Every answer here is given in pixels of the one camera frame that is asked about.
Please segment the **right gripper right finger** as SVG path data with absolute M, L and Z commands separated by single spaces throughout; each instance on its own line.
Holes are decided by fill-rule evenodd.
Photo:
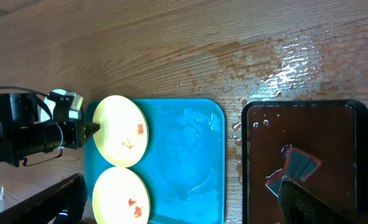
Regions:
M 338 210 L 288 175 L 281 178 L 278 202 L 287 224 L 368 224 L 365 213 Z

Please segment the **red black sponge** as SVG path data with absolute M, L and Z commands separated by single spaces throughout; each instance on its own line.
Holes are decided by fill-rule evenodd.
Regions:
M 305 181 L 321 165 L 321 159 L 293 145 L 285 146 L 281 152 L 285 159 L 283 167 L 267 176 L 265 182 L 267 189 L 276 197 L 284 175 Z

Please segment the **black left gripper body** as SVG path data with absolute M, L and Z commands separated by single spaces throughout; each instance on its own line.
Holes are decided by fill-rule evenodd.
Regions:
M 72 101 L 65 94 L 51 91 L 48 95 L 48 100 L 55 103 L 52 109 L 52 121 L 55 121 L 62 130 L 63 140 L 62 146 L 79 149 L 82 147 L 82 131 L 80 126 L 83 124 L 82 111 L 73 111 L 70 109 Z

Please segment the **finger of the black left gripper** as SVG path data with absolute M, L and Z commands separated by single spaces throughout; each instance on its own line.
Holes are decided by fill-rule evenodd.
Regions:
M 99 129 L 99 124 L 85 121 L 83 125 L 83 143 L 86 143 Z

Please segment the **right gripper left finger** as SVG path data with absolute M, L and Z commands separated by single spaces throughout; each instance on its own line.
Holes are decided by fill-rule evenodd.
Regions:
M 80 223 L 88 199 L 83 174 L 76 173 L 0 213 L 2 223 Z

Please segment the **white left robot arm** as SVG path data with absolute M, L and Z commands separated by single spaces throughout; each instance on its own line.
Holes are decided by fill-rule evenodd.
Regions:
M 81 96 L 50 92 L 46 97 L 55 103 L 53 109 L 35 92 L 0 94 L 0 163 L 27 166 L 32 154 L 79 149 L 100 129 L 69 116 L 70 111 L 83 114 Z

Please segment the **yellow plate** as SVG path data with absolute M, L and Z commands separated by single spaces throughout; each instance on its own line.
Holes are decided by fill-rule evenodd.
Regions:
M 149 141 L 148 123 L 133 101 L 120 95 L 104 98 L 97 105 L 92 122 L 100 125 L 93 139 L 106 161 L 131 167 L 141 160 Z
M 99 176 L 92 205 L 97 223 L 146 224 L 151 208 L 144 182 L 124 167 L 111 167 Z

